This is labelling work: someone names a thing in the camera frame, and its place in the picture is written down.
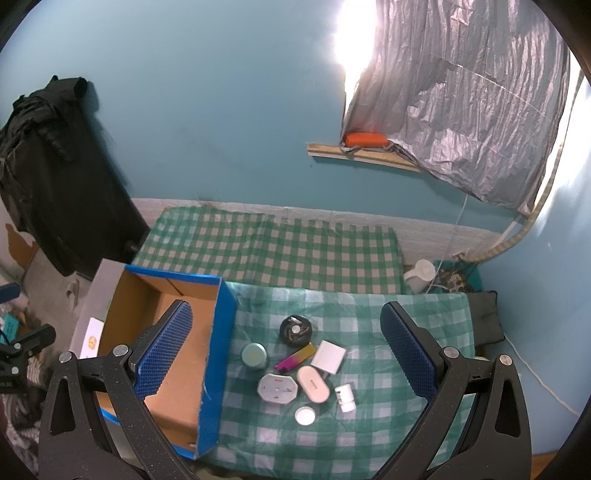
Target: silver reflective curtain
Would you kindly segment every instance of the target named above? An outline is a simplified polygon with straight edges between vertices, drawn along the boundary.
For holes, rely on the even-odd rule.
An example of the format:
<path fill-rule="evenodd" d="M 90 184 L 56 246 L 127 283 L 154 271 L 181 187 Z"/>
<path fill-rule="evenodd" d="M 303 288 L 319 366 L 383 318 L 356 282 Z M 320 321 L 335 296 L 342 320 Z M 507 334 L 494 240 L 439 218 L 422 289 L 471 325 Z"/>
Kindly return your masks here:
<path fill-rule="evenodd" d="M 377 0 L 343 119 L 478 199 L 531 212 L 569 83 L 569 49 L 532 0 Z"/>

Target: blue wall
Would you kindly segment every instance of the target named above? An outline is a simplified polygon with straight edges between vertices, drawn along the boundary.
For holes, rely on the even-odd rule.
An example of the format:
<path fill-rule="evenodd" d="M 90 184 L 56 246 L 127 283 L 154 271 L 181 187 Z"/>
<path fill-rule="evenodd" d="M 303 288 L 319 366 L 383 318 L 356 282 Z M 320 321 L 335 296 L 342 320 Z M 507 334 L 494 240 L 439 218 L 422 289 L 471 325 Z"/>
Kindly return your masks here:
<path fill-rule="evenodd" d="M 499 293 L 507 336 L 542 380 L 581 412 L 591 393 L 591 87 L 576 99 L 558 175 L 533 230 L 513 249 L 479 267 L 483 285 Z M 521 373 L 534 453 L 564 442 L 577 417 L 525 369 Z"/>
<path fill-rule="evenodd" d="M 454 223 L 464 195 L 426 174 L 317 161 L 343 111 L 340 0 L 43 0 L 0 54 L 0 121 L 51 75 L 88 108 L 133 197 L 261 203 Z M 461 224 L 511 213 L 470 198 Z"/>

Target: blue textured gripper pad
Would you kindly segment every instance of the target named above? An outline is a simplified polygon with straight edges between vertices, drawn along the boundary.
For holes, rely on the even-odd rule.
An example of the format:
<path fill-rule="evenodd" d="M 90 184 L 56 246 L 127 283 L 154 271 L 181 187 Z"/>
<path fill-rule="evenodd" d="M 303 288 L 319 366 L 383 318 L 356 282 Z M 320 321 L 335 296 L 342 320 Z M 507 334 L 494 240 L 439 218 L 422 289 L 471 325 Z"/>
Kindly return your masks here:
<path fill-rule="evenodd" d="M 382 308 L 379 324 L 414 394 L 431 400 L 437 392 L 436 368 L 421 344 L 389 304 Z"/>
<path fill-rule="evenodd" d="M 191 305 L 183 302 L 138 362 L 134 390 L 140 400 L 158 391 L 192 327 Z"/>

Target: metal screw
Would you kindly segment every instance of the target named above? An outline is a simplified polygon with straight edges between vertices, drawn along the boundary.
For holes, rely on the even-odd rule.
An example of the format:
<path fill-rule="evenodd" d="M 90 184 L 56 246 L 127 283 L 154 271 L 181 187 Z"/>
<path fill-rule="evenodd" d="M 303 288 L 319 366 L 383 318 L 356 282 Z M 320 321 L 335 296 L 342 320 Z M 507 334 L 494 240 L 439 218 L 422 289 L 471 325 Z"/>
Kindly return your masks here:
<path fill-rule="evenodd" d="M 117 345 L 115 348 L 113 348 L 113 355 L 115 356 L 124 356 L 127 354 L 127 352 L 129 352 L 127 345 Z"/>
<path fill-rule="evenodd" d="M 72 360 L 72 352 L 62 352 L 60 354 L 60 363 L 61 364 L 65 364 L 66 362 L 69 362 L 70 360 Z"/>
<path fill-rule="evenodd" d="M 443 355 L 448 358 L 457 358 L 460 356 L 460 352 L 455 347 L 447 346 L 443 349 Z"/>
<path fill-rule="evenodd" d="M 509 366 L 513 363 L 511 357 L 509 355 L 505 355 L 504 353 L 499 357 L 499 361 L 506 366 Z"/>

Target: orange object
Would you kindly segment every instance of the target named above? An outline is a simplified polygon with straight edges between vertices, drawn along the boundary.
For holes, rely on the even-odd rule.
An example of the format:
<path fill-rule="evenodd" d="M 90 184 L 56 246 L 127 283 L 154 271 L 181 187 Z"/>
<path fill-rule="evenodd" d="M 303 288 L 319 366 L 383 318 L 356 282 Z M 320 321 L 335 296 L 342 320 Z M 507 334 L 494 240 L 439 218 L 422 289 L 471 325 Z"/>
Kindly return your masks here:
<path fill-rule="evenodd" d="M 345 134 L 345 147 L 383 148 L 388 146 L 388 139 L 382 134 L 358 132 Z"/>

